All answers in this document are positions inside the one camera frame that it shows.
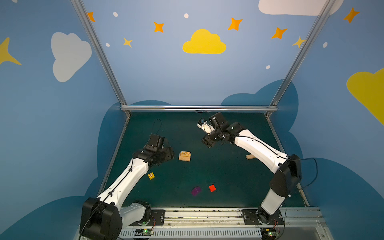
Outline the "printed wood block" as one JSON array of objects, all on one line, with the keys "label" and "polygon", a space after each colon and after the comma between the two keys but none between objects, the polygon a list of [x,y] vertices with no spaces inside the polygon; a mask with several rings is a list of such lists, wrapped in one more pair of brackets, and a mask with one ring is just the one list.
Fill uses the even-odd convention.
[{"label": "printed wood block", "polygon": [[184,156],[184,157],[190,157],[191,156],[191,152],[181,151],[180,155]]}]

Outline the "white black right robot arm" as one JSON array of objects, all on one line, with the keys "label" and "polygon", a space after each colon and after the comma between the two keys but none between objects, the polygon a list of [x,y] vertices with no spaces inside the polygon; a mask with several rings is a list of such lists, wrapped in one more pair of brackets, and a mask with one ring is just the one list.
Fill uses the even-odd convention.
[{"label": "white black right robot arm", "polygon": [[219,141],[227,141],[249,152],[274,174],[270,189],[256,213],[260,224],[269,224],[302,180],[301,159],[297,155],[289,156],[276,150],[237,122],[229,124],[222,113],[208,120],[200,119],[197,126],[205,132],[202,142],[208,148],[214,147]]}]

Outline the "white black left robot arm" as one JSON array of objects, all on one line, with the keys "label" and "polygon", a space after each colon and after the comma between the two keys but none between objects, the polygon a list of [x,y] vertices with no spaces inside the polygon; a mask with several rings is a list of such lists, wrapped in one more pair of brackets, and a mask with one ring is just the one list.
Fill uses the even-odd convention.
[{"label": "white black left robot arm", "polygon": [[165,146],[166,138],[151,135],[146,145],[135,152],[127,168],[96,198],[83,204],[79,236],[90,240],[116,240],[123,228],[131,224],[148,225],[154,222],[151,205],[135,201],[123,208],[123,203],[138,181],[153,166],[174,159],[174,151]]}]

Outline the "purple block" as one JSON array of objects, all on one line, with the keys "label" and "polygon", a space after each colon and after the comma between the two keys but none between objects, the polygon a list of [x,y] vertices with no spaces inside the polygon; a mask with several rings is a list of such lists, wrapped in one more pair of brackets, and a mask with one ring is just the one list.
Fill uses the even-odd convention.
[{"label": "purple block", "polygon": [[191,191],[191,194],[193,196],[197,196],[200,192],[202,191],[202,189],[200,187],[194,187]]}]

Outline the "yellow cube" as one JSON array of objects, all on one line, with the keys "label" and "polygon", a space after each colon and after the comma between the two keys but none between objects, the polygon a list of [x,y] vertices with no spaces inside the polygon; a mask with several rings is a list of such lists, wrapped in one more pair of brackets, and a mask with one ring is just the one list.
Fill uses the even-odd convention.
[{"label": "yellow cube", "polygon": [[149,177],[150,180],[152,180],[152,179],[155,178],[155,175],[154,175],[154,173],[150,173],[150,174],[148,174],[148,177]]}]

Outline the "red cube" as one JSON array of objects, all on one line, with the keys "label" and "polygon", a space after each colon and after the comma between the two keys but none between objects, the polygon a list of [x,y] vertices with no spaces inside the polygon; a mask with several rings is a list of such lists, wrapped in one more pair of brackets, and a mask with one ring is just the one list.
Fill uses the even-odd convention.
[{"label": "red cube", "polygon": [[210,189],[211,192],[214,192],[216,190],[216,187],[214,185],[210,185],[209,189]]}]

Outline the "left green circuit board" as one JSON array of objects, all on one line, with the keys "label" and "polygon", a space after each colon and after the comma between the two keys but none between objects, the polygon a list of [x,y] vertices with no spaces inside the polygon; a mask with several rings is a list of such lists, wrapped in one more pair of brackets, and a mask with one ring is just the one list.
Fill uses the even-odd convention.
[{"label": "left green circuit board", "polygon": [[135,229],[135,237],[150,237],[154,234],[152,229]]}]

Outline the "green circuit board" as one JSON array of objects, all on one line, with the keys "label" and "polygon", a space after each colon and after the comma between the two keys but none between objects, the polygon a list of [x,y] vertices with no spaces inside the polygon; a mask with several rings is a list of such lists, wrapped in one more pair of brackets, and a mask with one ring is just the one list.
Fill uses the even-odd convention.
[{"label": "green circuit board", "polygon": [[135,237],[150,237],[154,234],[152,229],[135,229]]},{"label": "green circuit board", "polygon": [[262,240],[275,240],[279,235],[277,230],[272,228],[261,228],[260,232]]}]

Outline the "right green circuit board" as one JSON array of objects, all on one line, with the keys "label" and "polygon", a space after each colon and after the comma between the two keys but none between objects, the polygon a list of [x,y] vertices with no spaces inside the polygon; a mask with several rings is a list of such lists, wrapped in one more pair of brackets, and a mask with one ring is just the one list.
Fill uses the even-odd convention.
[{"label": "right green circuit board", "polygon": [[272,228],[261,228],[260,232],[262,240],[275,240],[279,235],[277,230]]}]

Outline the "aluminium back frame rail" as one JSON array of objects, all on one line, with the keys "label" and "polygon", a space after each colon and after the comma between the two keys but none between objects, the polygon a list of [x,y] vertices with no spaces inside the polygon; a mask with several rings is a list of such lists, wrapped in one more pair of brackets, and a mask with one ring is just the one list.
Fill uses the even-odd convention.
[{"label": "aluminium back frame rail", "polygon": [[145,106],[122,105],[122,111],[147,111],[147,112],[276,112],[276,106]]}]

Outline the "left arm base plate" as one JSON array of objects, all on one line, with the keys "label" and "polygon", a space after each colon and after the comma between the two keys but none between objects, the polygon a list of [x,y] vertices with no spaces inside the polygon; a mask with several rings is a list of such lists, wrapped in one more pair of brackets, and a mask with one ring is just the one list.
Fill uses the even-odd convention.
[{"label": "left arm base plate", "polygon": [[131,226],[149,226],[155,224],[155,226],[162,226],[165,219],[165,210],[151,210],[146,211],[143,218],[131,224]]}]

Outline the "aluminium right corner post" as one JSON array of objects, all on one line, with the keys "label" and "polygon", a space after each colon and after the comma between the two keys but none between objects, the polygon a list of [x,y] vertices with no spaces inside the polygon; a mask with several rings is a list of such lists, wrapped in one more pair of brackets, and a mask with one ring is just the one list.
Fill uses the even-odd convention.
[{"label": "aluminium right corner post", "polygon": [[318,17],[316,18],[312,28],[310,29],[306,41],[304,42],[304,45],[300,48],[293,64],[291,65],[286,77],[284,78],[283,82],[281,83],[280,87],[278,88],[277,93],[275,94],[274,98],[272,99],[270,103],[270,107],[277,111],[278,104],[281,101],[283,95],[287,91],[289,85],[291,84],[294,76],[296,75],[297,71],[299,70],[301,64],[303,63],[306,55],[308,54],[309,50],[311,49],[313,43],[317,39],[319,33],[323,29],[324,25],[326,24],[328,18],[331,15],[331,11],[333,6],[335,5],[337,1],[336,0],[327,0],[325,1],[325,4],[323,8],[321,9]]}]

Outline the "aluminium corner post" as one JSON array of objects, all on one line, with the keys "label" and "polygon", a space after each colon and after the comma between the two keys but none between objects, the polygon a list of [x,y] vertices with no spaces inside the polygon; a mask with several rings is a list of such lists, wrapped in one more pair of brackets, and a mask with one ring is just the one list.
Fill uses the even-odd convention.
[{"label": "aluminium corner post", "polygon": [[100,63],[107,75],[107,78],[109,79],[109,82],[121,104],[121,109],[122,106],[127,105],[127,101],[124,97],[123,91],[118,83],[118,80],[112,70],[112,67],[107,59],[107,56],[103,50],[103,47],[100,43],[100,40],[96,34],[96,31],[93,27],[92,21],[90,20],[88,13],[86,11],[85,5],[83,1],[80,0],[71,0],[71,3],[90,39],[90,42],[100,60]]},{"label": "aluminium corner post", "polygon": [[326,24],[328,18],[331,15],[331,11],[333,6],[335,5],[337,1],[336,0],[327,0],[325,1],[325,4],[323,8],[321,9],[318,17],[316,18],[312,28],[310,29],[306,41],[304,42],[304,45],[300,48],[293,64],[291,65],[286,77],[284,78],[283,82],[281,83],[280,87],[278,88],[277,93],[275,94],[274,98],[272,99],[270,103],[270,107],[277,111],[278,104],[281,101],[283,95],[287,91],[289,85],[291,84],[294,76],[296,75],[297,71],[299,70],[301,64],[303,63],[306,55],[308,54],[309,50],[311,49],[313,43],[317,39],[319,33],[323,29],[324,25]]}]

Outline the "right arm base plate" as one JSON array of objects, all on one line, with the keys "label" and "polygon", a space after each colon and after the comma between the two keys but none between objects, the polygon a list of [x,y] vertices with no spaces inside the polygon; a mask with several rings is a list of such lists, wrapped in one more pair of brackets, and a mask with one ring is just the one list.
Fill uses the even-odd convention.
[{"label": "right arm base plate", "polygon": [[241,216],[245,225],[283,225],[284,216],[280,210],[273,215],[268,214],[262,209],[242,209]]}]

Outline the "aluminium front rail base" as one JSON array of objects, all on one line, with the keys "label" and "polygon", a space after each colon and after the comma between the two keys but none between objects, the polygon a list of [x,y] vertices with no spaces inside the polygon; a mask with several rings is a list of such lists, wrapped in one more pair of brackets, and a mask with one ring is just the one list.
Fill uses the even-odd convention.
[{"label": "aluminium front rail base", "polygon": [[[242,209],[153,207],[165,210],[162,226],[127,226],[119,240],[261,240],[261,228],[276,229],[276,240],[332,240],[319,208],[280,208],[283,225],[245,225]],[[152,229],[150,237],[135,237],[135,229]]]}]

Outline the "aluminium left corner post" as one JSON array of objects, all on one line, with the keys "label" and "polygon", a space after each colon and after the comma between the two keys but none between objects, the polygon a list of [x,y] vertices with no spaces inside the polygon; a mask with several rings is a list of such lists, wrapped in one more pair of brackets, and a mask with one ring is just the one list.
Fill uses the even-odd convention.
[{"label": "aluminium left corner post", "polygon": [[90,42],[100,60],[100,63],[107,75],[107,78],[109,79],[109,82],[121,104],[121,109],[122,106],[127,105],[127,101],[124,97],[123,91],[118,83],[118,80],[112,70],[112,67],[107,59],[107,56],[103,50],[103,47],[100,43],[100,40],[96,34],[96,31],[93,27],[92,21],[90,20],[88,13],[86,11],[85,5],[83,1],[80,0],[71,0],[71,3],[90,39]]}]

